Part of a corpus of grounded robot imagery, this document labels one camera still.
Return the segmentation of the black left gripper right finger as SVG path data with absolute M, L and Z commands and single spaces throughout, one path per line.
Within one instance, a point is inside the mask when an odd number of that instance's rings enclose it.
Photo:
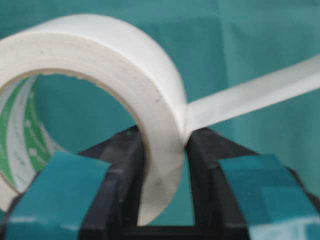
M 213 240 L 317 240 L 320 200 L 274 155 L 202 128 L 187 143 L 195 224 Z

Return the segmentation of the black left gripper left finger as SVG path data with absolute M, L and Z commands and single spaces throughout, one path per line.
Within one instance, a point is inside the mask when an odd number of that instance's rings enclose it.
M 106 240 L 135 178 L 143 177 L 137 127 L 78 154 L 58 151 L 0 225 L 3 240 Z

